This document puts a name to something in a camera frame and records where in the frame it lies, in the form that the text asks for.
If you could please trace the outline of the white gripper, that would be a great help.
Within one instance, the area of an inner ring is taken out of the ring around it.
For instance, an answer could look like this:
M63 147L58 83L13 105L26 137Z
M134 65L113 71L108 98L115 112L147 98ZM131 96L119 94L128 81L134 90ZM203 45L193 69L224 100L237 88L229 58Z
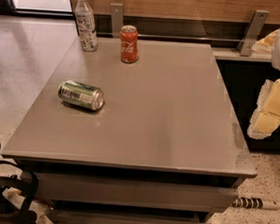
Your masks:
M280 71L280 29L274 30L253 45L253 51L272 52L272 66ZM280 79L267 80L260 89L257 108L253 111L247 128L249 137L264 139L280 126Z

